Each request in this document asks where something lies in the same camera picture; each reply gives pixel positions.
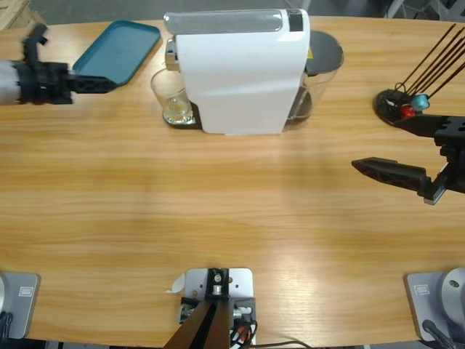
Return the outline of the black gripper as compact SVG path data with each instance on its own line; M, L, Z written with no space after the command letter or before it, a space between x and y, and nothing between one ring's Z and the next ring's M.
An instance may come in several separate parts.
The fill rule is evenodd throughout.
M433 180L423 167L370 157L352 166L378 182L423 194L424 203L435 205L446 191L464 193L464 117L419 115L401 119L394 126L419 137L434 138L446 164Z
M20 103L34 105L72 104L71 91L77 94L106 94L117 84L101 76L72 76L67 63L36 63L20 66Z

